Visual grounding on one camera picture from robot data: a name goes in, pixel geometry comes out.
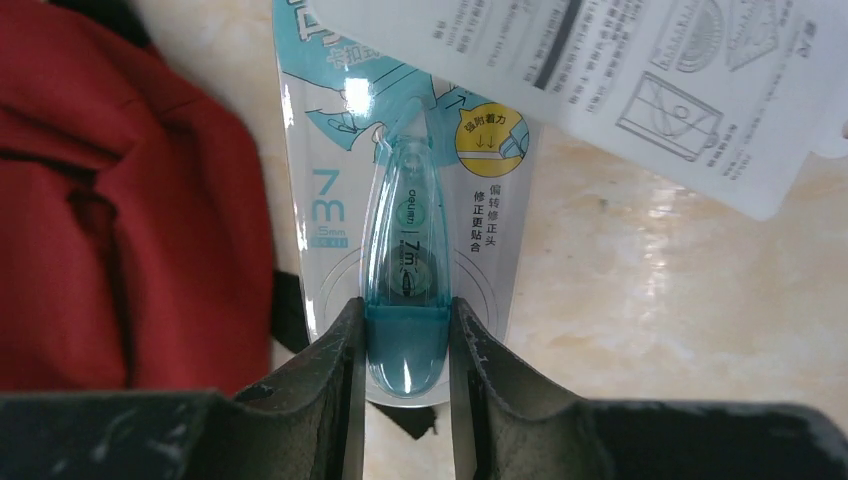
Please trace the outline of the red backpack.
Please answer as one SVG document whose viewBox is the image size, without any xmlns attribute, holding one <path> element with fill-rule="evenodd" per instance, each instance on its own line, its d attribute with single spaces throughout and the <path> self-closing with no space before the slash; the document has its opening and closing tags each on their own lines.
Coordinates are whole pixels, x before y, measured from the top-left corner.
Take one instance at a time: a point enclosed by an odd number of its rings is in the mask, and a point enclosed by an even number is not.
<svg viewBox="0 0 848 480">
<path fill-rule="evenodd" d="M 120 1 L 1 5 L 1 389 L 215 389 L 271 367 L 257 149 Z"/>
</svg>

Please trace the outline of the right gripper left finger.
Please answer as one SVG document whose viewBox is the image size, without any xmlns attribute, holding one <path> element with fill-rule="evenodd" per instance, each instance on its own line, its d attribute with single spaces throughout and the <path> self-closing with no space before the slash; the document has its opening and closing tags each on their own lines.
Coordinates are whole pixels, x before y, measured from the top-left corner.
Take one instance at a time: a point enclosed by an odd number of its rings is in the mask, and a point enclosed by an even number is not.
<svg viewBox="0 0 848 480">
<path fill-rule="evenodd" d="M 215 391 L 9 394 L 5 479 L 359 479 L 364 304 L 234 397 Z"/>
</svg>

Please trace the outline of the blue correction tape pack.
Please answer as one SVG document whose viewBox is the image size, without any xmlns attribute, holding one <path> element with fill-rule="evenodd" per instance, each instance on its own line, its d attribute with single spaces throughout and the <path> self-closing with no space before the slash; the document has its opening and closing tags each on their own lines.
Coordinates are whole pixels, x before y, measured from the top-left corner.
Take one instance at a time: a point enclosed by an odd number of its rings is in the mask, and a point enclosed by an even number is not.
<svg viewBox="0 0 848 480">
<path fill-rule="evenodd" d="M 449 398 L 451 304 L 503 340 L 540 125 L 272 5 L 307 331 L 365 303 L 366 397 Z"/>
</svg>

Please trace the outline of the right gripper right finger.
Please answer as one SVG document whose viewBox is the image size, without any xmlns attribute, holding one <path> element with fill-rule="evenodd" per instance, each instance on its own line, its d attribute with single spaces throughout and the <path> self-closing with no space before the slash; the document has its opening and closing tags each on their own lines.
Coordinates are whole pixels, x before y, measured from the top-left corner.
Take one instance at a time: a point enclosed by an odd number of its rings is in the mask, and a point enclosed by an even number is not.
<svg viewBox="0 0 848 480">
<path fill-rule="evenodd" d="M 843 479 L 846 435 L 786 403 L 602 400 L 498 341 L 457 298 L 450 325 L 460 479 Z"/>
</svg>

